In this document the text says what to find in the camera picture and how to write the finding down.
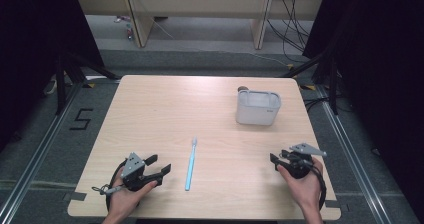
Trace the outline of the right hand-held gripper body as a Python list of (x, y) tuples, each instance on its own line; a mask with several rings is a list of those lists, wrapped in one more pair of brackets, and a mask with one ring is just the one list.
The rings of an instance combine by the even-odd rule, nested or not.
[(300, 143), (294, 146), (290, 146), (290, 156), (285, 159), (287, 163), (282, 162), (282, 166), (290, 173), (295, 179), (301, 179), (305, 177), (313, 166), (312, 156), (326, 157), (327, 152), (322, 151), (316, 147), (313, 147), (307, 143)]

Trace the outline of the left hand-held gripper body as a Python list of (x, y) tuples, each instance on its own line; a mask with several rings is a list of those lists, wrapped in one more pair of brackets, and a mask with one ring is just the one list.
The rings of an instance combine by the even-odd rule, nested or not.
[(124, 162), (124, 169), (121, 173), (124, 186), (130, 191), (138, 191), (148, 183), (144, 171), (147, 167), (144, 162), (135, 152), (131, 152), (129, 157)]

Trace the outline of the light blue toothbrush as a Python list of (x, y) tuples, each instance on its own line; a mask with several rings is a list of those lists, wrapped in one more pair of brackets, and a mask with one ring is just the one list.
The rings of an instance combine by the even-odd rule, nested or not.
[(194, 170), (197, 143), (198, 143), (197, 137), (194, 137), (192, 140), (191, 153), (190, 153), (189, 163), (187, 168), (185, 191), (189, 191), (191, 189), (191, 181), (192, 181), (192, 175)]

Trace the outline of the white plastic cup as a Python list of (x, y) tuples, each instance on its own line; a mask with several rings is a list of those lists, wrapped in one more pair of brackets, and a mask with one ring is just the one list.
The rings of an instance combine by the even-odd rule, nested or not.
[(270, 126), (281, 107), (278, 93), (241, 90), (237, 95), (236, 121), (240, 124)]

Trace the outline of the person's right hand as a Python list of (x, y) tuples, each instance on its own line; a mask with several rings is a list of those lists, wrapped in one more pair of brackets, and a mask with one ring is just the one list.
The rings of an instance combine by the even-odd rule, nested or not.
[(307, 176), (301, 179), (293, 178), (290, 173), (281, 165), (278, 171), (286, 181), (294, 201), (299, 205), (302, 213), (306, 211), (320, 212), (319, 200), (321, 195), (321, 186), (318, 177), (309, 172)]

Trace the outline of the person's left hand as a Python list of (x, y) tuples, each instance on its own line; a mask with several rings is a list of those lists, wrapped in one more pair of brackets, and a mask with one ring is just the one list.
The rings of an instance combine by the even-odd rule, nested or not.
[(133, 192), (122, 189), (111, 195), (108, 214), (122, 215), (129, 217), (137, 207), (138, 203), (157, 185), (156, 181), (152, 181), (140, 190)]

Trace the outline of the black tape strip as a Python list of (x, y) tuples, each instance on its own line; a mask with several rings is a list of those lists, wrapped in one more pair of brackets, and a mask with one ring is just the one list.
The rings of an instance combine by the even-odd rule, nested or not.
[(76, 201), (84, 201), (86, 198), (87, 194), (86, 193), (81, 193), (81, 192), (70, 192), (70, 193), (66, 193), (63, 197), (63, 199), (65, 201), (71, 201), (71, 200), (76, 200)]
[(337, 200), (326, 200), (324, 204), (327, 208), (339, 208), (341, 212), (350, 211), (349, 206), (347, 204), (342, 204), (341, 202)]

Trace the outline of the black metal stand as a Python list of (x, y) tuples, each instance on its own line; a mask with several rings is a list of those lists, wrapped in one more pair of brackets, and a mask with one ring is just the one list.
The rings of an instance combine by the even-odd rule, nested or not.
[(316, 69), (312, 76), (312, 81), (315, 84), (322, 84), (325, 80), (329, 82), (329, 105), (333, 114), (337, 115), (337, 63), (332, 51), (323, 51), (299, 67), (283, 74), (282, 78), (292, 78), (314, 65), (316, 65)]
[(71, 82), (83, 84), (87, 78), (81, 67), (89, 69), (105, 76), (111, 80), (120, 80), (121, 76), (107, 70), (104, 66), (95, 64), (88, 59), (69, 51), (61, 51), (55, 62), (56, 84), (57, 84), (57, 111), (60, 114), (67, 104), (67, 94), (65, 90), (65, 76), (68, 76)]

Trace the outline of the dark curtain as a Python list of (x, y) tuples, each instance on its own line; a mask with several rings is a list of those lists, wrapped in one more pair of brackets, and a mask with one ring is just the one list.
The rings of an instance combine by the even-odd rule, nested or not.
[[(311, 58), (354, 0), (323, 0), (304, 55)], [(362, 0), (336, 60), (362, 123), (424, 223), (424, 0)]]
[(78, 0), (0, 0), (0, 152), (70, 54), (103, 65)]

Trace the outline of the small colourful floor items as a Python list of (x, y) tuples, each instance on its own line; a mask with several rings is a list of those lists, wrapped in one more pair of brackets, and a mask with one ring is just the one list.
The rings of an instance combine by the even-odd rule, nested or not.
[(126, 35), (128, 40), (133, 40), (134, 34), (133, 34), (132, 25), (131, 25), (131, 18), (129, 16), (116, 16), (114, 23), (121, 23), (121, 22), (125, 23)]

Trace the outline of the aluminium floor rail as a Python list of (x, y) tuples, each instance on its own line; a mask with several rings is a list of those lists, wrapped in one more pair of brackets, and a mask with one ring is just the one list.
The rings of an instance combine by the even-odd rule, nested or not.
[(25, 169), (14, 182), (9, 196), (0, 206), (0, 224), (10, 224), (12, 221), (81, 88), (82, 84), (73, 84), (69, 89), (63, 107), (54, 115)]
[(374, 216), (377, 224), (393, 224), (388, 211), (380, 198), (369, 175), (364, 169), (343, 124), (340, 121), (337, 108), (330, 105), (330, 101), (323, 103), (323, 108), (330, 121), (330, 124), (336, 134), (338, 142), (347, 158), (350, 168), (358, 182), (358, 185), (364, 195), (364, 198)]

